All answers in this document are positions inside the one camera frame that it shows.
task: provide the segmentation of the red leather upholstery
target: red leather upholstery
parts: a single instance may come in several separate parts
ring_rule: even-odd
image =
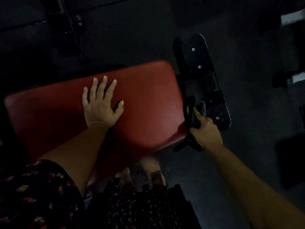
[[[100,152],[98,176],[132,165],[186,134],[183,101],[172,66],[155,61],[95,76],[51,84],[5,98],[11,123],[31,159],[86,129],[81,104],[83,87],[93,77],[117,79],[112,106],[124,100],[124,113],[109,132]]]

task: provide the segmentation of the foot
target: foot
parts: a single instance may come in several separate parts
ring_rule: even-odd
[[[157,159],[153,157],[147,157],[142,159],[140,163],[143,166],[152,187],[154,187],[154,185],[165,186],[165,178],[161,172],[161,168]]]
[[[121,179],[121,186],[126,186],[126,187],[133,186],[132,177],[130,176],[128,167],[123,169],[121,172],[117,173],[116,175],[114,175],[114,177]]]

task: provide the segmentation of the black cloth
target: black cloth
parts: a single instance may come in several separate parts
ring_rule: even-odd
[[[180,186],[121,187],[109,182],[85,211],[77,187],[58,164],[37,160],[1,180],[0,228],[200,228]]]

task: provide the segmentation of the forearm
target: forearm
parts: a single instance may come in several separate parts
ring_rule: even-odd
[[[81,194],[84,194],[107,131],[103,125],[91,125],[77,137],[44,154],[40,159],[61,165]]]
[[[219,146],[210,153],[254,228],[304,228],[303,212],[258,178],[230,150]]]

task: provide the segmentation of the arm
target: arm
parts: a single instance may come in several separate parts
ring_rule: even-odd
[[[116,80],[105,93],[107,77],[104,76],[100,86],[97,78],[93,79],[88,102],[88,88],[84,88],[82,104],[88,129],[58,148],[44,154],[40,159],[51,160],[59,164],[72,178],[81,194],[84,194],[91,171],[97,160],[98,152],[106,133],[124,111],[123,101],[115,112],[110,107]]]
[[[204,118],[200,129],[191,128],[196,141],[214,158],[218,169],[244,209],[254,228],[304,228],[305,215],[283,196],[262,181],[223,146],[222,138],[212,119]]]

